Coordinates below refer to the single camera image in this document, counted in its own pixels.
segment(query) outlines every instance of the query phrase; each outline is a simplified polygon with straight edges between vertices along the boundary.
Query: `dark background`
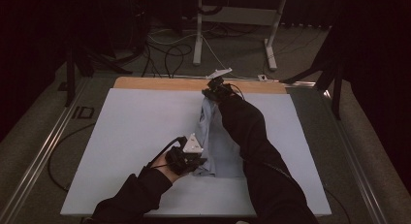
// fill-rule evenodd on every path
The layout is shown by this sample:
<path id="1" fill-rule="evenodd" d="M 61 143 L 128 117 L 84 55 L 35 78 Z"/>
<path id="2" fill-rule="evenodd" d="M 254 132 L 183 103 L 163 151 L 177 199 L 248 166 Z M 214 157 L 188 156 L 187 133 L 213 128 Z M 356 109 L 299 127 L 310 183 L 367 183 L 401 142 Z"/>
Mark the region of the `dark background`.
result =
<path id="1" fill-rule="evenodd" d="M 0 141 L 65 62 L 65 43 L 71 36 L 100 53 L 127 48 L 119 29 L 141 35 L 124 24 L 109 28 L 104 20 L 127 16 L 130 0 L 113 0 L 118 12 L 105 13 L 99 4 L 108 0 L 0 0 Z M 226 0 L 205 0 L 225 5 Z M 275 9 L 278 0 L 231 0 L 231 6 Z M 374 127 L 404 184 L 411 189 L 411 95 L 408 80 L 411 51 L 410 0 L 287 0 L 282 22 L 333 25 L 314 64 L 332 60 L 344 66 L 344 78 Z M 175 31 L 181 17 L 196 14 L 196 0 L 148 0 L 149 16 L 156 16 Z"/>

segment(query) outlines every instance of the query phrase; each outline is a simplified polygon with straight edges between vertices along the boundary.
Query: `gray carpet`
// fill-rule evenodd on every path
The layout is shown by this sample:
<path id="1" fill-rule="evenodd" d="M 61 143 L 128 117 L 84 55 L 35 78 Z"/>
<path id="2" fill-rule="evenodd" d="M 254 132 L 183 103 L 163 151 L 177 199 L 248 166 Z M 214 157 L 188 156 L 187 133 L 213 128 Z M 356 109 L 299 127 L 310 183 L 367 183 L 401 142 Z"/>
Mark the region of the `gray carpet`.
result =
<path id="1" fill-rule="evenodd" d="M 253 29 L 250 26 L 233 25 L 232 27 L 241 31 Z M 184 32 L 184 35 L 189 36 L 192 33 Z M 261 27 L 241 37 L 211 39 L 211 36 L 206 34 L 205 36 L 208 37 L 207 42 L 221 63 L 226 68 L 234 69 L 232 74 L 227 75 L 228 78 L 255 79 L 259 74 L 266 74 L 270 78 L 281 80 L 311 65 L 316 52 L 327 36 L 327 31 L 302 27 L 280 28 L 274 45 L 279 68 L 275 73 L 267 69 L 263 48 L 263 39 L 268 34 L 269 29 Z M 151 36 L 160 42 L 173 42 L 180 39 L 180 36 L 171 31 L 161 31 Z M 194 38 L 189 37 L 179 43 L 193 47 Z M 154 46 L 162 50 L 169 48 Z M 171 53 L 178 53 L 178 51 L 173 49 Z M 164 77 L 166 74 L 165 53 L 152 48 L 150 56 L 155 69 L 149 65 L 147 72 L 151 74 L 157 70 Z M 184 56 L 181 67 L 175 72 L 176 76 L 204 77 L 215 69 L 223 69 L 205 43 L 202 65 L 193 66 L 192 58 L 193 52 Z M 181 57 L 167 57 L 171 72 L 177 68 L 180 60 Z M 133 71 L 134 76 L 139 76 L 143 71 L 145 61 L 144 57 L 140 57 L 124 68 Z M 3 209 L 6 201 L 11 198 L 25 170 L 64 110 L 66 94 L 57 91 L 58 85 L 64 80 L 64 73 L 65 68 L 62 67 L 57 72 L 56 81 L 39 97 L 0 144 L 0 209 Z M 304 80 L 316 81 L 318 75 L 312 75 Z M 95 112 L 90 119 L 70 119 L 60 140 L 97 120 L 107 92 L 118 76 L 107 69 L 100 68 L 93 78 L 87 79 L 88 84 L 80 94 L 76 106 L 93 108 Z M 350 92 L 349 83 L 344 82 L 343 84 L 341 121 L 335 121 L 331 116 L 322 92 L 301 87 L 290 87 L 287 91 L 295 102 L 320 178 L 328 191 L 326 194 L 332 208 L 332 215 L 319 217 L 320 223 L 349 223 L 348 218 L 351 223 L 373 223 L 372 215 L 370 215 L 372 211 L 370 212 L 364 201 L 364 192 L 354 176 L 338 126 L 344 127 L 344 133 L 347 134 L 349 142 L 355 149 L 376 199 L 384 211 L 387 223 L 407 223 L 411 219 L 409 194 L 399 182 L 378 138 Z M 69 185 L 73 179 L 92 129 L 93 126 L 90 126 L 68 137 L 54 151 L 51 171 L 55 179 L 63 186 Z M 17 214 L 15 223 L 79 223 L 79 217 L 59 214 L 65 196 L 66 192 L 51 182 L 47 168 L 44 168 Z M 225 223 L 233 223 L 233 220 L 225 220 Z"/>

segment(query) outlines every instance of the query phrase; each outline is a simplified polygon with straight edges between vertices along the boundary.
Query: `black sleeve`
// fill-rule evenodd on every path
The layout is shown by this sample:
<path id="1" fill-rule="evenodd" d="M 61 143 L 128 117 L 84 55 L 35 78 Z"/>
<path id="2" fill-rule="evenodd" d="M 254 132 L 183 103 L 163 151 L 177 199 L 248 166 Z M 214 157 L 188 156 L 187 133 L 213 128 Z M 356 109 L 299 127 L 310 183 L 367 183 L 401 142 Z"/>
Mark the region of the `black sleeve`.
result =
<path id="1" fill-rule="evenodd" d="M 140 175 L 129 175 L 118 193 L 100 202 L 88 223 L 139 223 L 142 216 L 158 209 L 163 193 L 172 183 L 160 171 L 144 168 Z"/>
<path id="2" fill-rule="evenodd" d="M 261 223 L 318 223 L 280 153 L 269 142 L 263 114 L 239 96 L 219 105 L 224 128 L 240 146 L 251 203 Z"/>

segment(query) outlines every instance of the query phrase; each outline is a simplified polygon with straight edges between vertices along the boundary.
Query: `person's left hand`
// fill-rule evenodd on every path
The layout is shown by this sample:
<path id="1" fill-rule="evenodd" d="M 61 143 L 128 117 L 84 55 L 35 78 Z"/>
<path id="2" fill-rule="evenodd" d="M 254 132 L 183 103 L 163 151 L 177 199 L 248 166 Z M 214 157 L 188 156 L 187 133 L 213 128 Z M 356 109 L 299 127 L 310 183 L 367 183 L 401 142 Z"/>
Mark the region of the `person's left hand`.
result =
<path id="1" fill-rule="evenodd" d="M 160 155 L 151 165 L 151 168 L 154 167 L 158 167 L 155 168 L 158 171 L 160 171 L 161 173 L 164 174 L 164 176 L 166 176 L 172 183 L 174 183 L 176 180 L 178 180 L 179 178 L 186 176 L 186 175 L 177 175 L 175 174 L 170 168 L 169 166 L 167 166 L 167 160 L 166 160 L 166 153 Z"/>

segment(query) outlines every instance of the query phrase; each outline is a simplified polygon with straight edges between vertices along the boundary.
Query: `folded cloth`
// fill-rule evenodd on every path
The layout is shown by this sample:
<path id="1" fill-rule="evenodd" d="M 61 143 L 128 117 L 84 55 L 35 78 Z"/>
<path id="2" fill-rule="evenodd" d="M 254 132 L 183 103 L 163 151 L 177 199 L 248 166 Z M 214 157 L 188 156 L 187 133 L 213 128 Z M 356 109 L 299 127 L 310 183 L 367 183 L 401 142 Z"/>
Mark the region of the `folded cloth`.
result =
<path id="1" fill-rule="evenodd" d="M 239 145 L 223 127 L 221 112 L 214 102 L 204 98 L 195 135 L 207 161 L 194 171 L 194 176 L 244 177 Z"/>

